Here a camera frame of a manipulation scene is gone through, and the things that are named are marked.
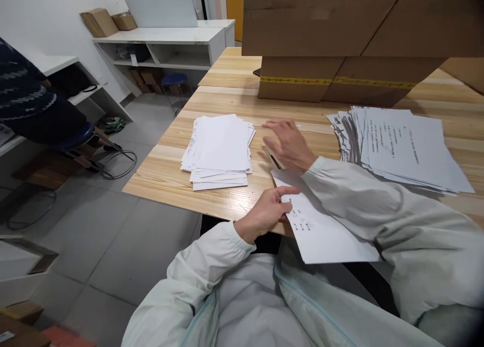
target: dark knit sweater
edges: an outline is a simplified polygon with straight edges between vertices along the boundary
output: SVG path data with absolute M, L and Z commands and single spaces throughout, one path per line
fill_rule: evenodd
M 55 103 L 56 94 L 40 81 L 45 76 L 0 38 L 0 122 L 37 115 Z

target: white shelf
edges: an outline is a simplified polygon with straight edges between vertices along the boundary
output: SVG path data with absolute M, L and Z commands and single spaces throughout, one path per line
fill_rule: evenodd
M 5 143 L 0 147 L 0 156 L 4 155 L 5 153 L 8 153 L 17 145 L 19 145 L 20 143 L 23 143 L 25 140 L 26 139 L 24 137 L 16 135 L 14 138 L 12 138 L 10 141 L 8 141 L 7 143 Z
M 121 65 L 121 66 L 133 66 L 131 60 L 116 60 L 112 62 L 113 65 Z M 153 58 L 149 58 L 144 62 L 138 62 L 138 66 L 140 67 L 159 67 L 155 64 Z
M 209 70 L 210 58 L 204 53 L 174 54 L 160 64 L 163 68 Z
M 45 76 L 50 76 L 79 61 L 75 56 L 59 56 L 42 53 L 26 53 L 25 57 L 28 58 L 28 60 Z
M 72 96 L 72 97 L 69 97 L 68 101 L 76 106 L 77 104 L 79 104 L 81 101 L 84 101 L 85 99 L 87 99 L 89 96 L 91 96 L 94 92 L 96 91 L 99 91 L 101 88 L 103 87 L 103 85 L 97 85 L 97 88 L 93 91 L 90 91 L 90 92 L 79 92 L 76 96 Z
M 211 19 L 197 21 L 199 28 L 230 28 L 235 24 L 235 19 Z
M 154 43 L 154 44 L 208 44 L 223 30 L 207 28 L 136 28 L 120 31 L 106 38 L 93 38 L 97 43 Z
M 68 99 L 68 101 L 76 106 L 77 104 L 81 103 L 81 101 L 87 99 L 89 96 L 91 96 L 93 93 L 99 91 L 103 85 L 97 85 L 97 88 L 94 91 L 91 92 L 80 92 L 76 96 L 72 96 Z M 26 140 L 26 138 L 21 137 L 19 135 L 16 135 L 14 138 L 12 138 L 10 141 L 5 143 L 0 147 L 0 157 L 4 155 L 5 153 L 9 152 L 13 148 L 15 148 L 17 145 L 20 143 L 23 143 Z

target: stack of envelopes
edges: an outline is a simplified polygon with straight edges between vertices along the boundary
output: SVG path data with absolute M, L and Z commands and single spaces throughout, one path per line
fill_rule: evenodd
M 191 172 L 194 191 L 247 186 L 254 126 L 237 115 L 200 117 L 193 123 L 181 169 Z

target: elastic cuff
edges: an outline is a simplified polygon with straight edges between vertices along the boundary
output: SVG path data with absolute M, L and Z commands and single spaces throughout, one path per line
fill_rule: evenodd
M 229 222 L 224 222 L 224 229 L 227 232 L 227 235 L 229 236 L 230 240 L 242 251 L 244 252 L 252 252 L 255 251 L 257 248 L 255 245 L 251 245 L 246 243 L 235 231 L 235 228 L 233 227 L 233 221 Z
M 316 176 L 324 167 L 326 166 L 326 158 L 324 157 L 318 157 L 318 159 L 315 160 L 313 165 L 311 165 L 311 168 L 309 168 L 307 171 L 303 173 L 303 177 L 308 175 L 308 176 Z

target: wooden table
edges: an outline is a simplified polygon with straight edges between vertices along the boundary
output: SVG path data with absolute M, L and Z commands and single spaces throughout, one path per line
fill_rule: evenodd
M 349 105 L 322 102 L 259 99 L 259 78 L 252 71 L 261 66 L 261 57 L 242 57 L 240 48 L 226 48 L 200 82 L 195 94 L 158 141 L 123 192 L 224 219 L 239 219 L 249 211 L 263 190 L 274 186 L 269 159 L 262 145 L 271 131 L 261 125 L 276 117 L 300 124 L 309 147 L 327 158 L 339 159 L 339 145 L 325 117 Z M 441 70 L 401 100 L 395 108 L 407 108 L 415 115 L 443 121 L 446 144 L 460 164 L 476 194 L 461 193 L 440 200 L 466 213 L 484 226 L 484 97 Z M 235 113 L 254 123 L 251 143 L 254 174 L 247 187 L 194 192 L 190 174 L 180 170 L 188 146 L 193 120 L 205 116 Z M 274 232 L 292 235 L 289 225 L 277 224 Z

